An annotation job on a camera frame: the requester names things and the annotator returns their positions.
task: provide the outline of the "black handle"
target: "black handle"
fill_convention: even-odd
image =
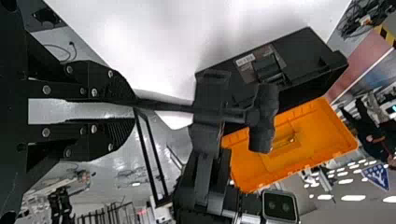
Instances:
[[[279,110],[279,90],[274,84],[261,84],[253,110],[260,113],[259,122],[250,127],[249,150],[269,153],[275,136],[274,120]]]

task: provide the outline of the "black box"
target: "black box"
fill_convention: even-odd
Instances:
[[[228,106],[248,107],[258,82],[276,83],[282,113],[324,95],[347,66],[343,54],[307,27],[208,69],[232,73]]]

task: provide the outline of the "white label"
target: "white label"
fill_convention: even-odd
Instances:
[[[253,54],[249,54],[241,59],[238,59],[235,61],[236,65],[238,65],[238,67],[244,65],[245,63],[250,63],[252,61],[256,60],[256,58],[254,57]]]

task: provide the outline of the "orange plastic crate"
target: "orange plastic crate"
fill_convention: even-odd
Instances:
[[[222,138],[222,146],[233,152],[233,181],[244,192],[260,189],[358,147],[323,97],[277,115],[275,126],[274,148],[269,154],[248,150],[249,128]]]

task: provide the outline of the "bolt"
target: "bolt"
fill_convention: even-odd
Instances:
[[[113,146],[113,144],[110,143],[110,144],[108,144],[107,148],[108,148],[108,151],[112,151],[114,149],[114,146]]]
[[[73,73],[73,68],[72,68],[72,66],[67,66],[67,67],[66,67],[66,72],[67,72],[68,74],[72,74],[72,73]]]
[[[50,129],[48,129],[48,128],[43,129],[42,134],[43,134],[43,137],[49,137],[50,136]]]
[[[96,133],[98,131],[98,127],[96,127],[96,125],[92,125],[91,126],[91,133]]]
[[[45,85],[45,86],[43,87],[43,92],[44,92],[44,94],[50,95],[50,91],[51,91],[50,86]]]
[[[98,90],[97,89],[92,89],[91,94],[92,94],[93,97],[98,96]]]
[[[66,158],[70,158],[70,157],[72,156],[72,149],[67,148],[67,149],[64,151],[64,156],[65,156]]]
[[[82,128],[79,130],[79,134],[81,134],[81,135],[86,134],[86,133],[87,133],[87,130],[85,130],[84,127],[82,127]]]
[[[81,95],[85,95],[87,93],[87,91],[84,88],[79,89],[79,93]]]

